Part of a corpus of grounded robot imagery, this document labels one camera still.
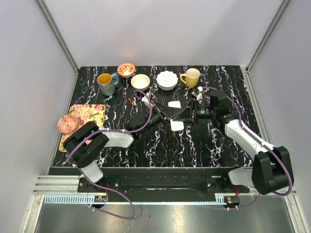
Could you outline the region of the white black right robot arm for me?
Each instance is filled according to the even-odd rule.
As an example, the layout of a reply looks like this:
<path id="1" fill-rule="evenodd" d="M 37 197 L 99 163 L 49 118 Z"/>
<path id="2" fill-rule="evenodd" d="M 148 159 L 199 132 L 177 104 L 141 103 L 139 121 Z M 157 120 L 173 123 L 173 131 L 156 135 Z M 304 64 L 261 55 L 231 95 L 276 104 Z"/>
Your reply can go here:
<path id="1" fill-rule="evenodd" d="M 294 175 L 289 151 L 284 146 L 276 147 L 266 142 L 251 131 L 243 123 L 241 113 L 230 110 L 233 103 L 224 91 L 214 89 L 208 105 L 191 99 L 186 107 L 175 108 L 173 120 L 196 124 L 199 119 L 209 119 L 215 128 L 238 143 L 251 157 L 252 167 L 232 169 L 222 178 L 224 191 L 232 192 L 238 185 L 243 185 L 255 188 L 262 195 L 290 194 Z"/>

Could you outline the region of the white red remote control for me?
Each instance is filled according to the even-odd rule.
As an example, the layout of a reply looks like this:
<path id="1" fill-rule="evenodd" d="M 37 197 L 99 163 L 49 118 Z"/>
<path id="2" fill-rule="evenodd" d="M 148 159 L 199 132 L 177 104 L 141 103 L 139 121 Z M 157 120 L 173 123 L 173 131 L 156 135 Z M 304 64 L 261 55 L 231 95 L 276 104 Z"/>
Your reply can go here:
<path id="1" fill-rule="evenodd" d="M 172 108 L 181 108 L 180 101 L 170 101 L 168 102 L 168 106 Z M 177 115 L 173 116 L 170 120 L 171 130 L 173 132 L 179 132 L 184 130 L 184 123 L 180 120 L 176 120 Z"/>

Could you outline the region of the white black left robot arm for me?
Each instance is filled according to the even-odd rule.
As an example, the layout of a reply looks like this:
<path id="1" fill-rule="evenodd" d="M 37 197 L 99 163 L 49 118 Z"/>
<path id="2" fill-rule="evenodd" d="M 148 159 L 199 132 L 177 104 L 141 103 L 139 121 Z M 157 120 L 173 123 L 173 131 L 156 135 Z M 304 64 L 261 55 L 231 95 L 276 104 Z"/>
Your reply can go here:
<path id="1" fill-rule="evenodd" d="M 181 131 L 184 129 L 184 123 L 174 119 L 181 111 L 179 101 L 170 101 L 167 106 L 153 103 L 151 115 L 132 118 L 125 130 L 103 128 L 89 121 L 63 144 L 69 155 L 69 163 L 80 169 L 93 191 L 100 192 L 105 187 L 104 174 L 96 163 L 100 151 L 110 147 L 128 148 L 137 140 L 138 134 L 159 123 L 170 123 L 172 131 Z"/>

